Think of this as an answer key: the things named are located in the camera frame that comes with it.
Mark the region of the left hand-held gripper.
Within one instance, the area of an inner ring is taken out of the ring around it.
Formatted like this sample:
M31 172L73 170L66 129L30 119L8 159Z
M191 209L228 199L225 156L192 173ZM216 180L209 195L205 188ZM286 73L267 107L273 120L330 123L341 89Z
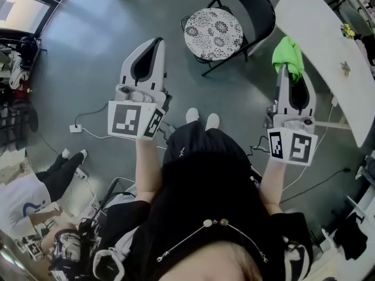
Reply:
M169 110L172 96L163 89L165 41L150 39L124 61L122 84L108 102L108 134L119 138L152 140ZM133 81L136 86L125 84Z

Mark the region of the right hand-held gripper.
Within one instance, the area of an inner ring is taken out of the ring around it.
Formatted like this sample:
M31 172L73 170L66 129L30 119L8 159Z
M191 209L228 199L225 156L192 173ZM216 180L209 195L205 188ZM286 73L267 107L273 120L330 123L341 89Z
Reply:
M316 92L306 72L302 73L298 88L291 77L283 64L277 77L277 110L266 110L270 156L279 162L310 166L318 141L314 118Z

